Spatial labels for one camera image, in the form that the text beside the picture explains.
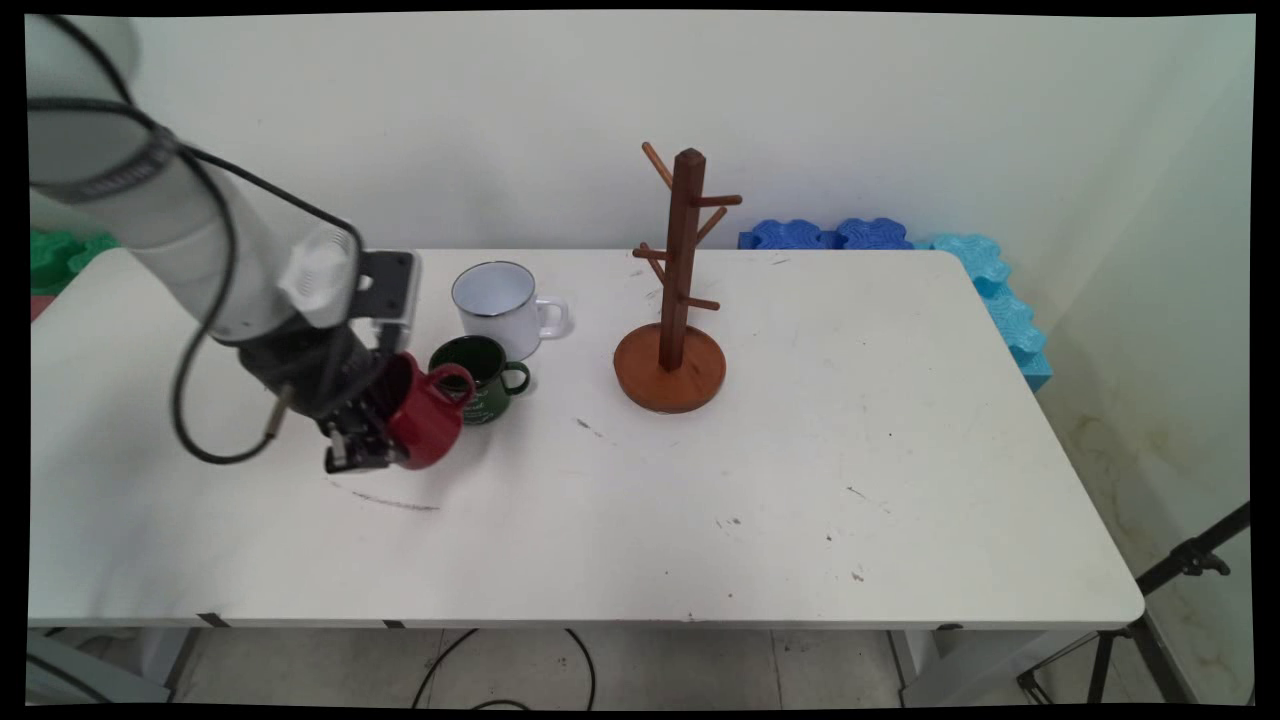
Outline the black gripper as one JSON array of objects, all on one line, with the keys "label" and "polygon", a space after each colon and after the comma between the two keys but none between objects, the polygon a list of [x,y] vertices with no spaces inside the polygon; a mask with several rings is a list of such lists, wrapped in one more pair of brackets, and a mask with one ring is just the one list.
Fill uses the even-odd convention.
[{"label": "black gripper", "polygon": [[326,474],[372,471],[402,460],[384,416],[394,416],[412,389],[411,355],[388,357],[347,325],[285,324],[239,343],[238,360],[273,393],[291,389],[291,410],[321,421],[329,442]]}]

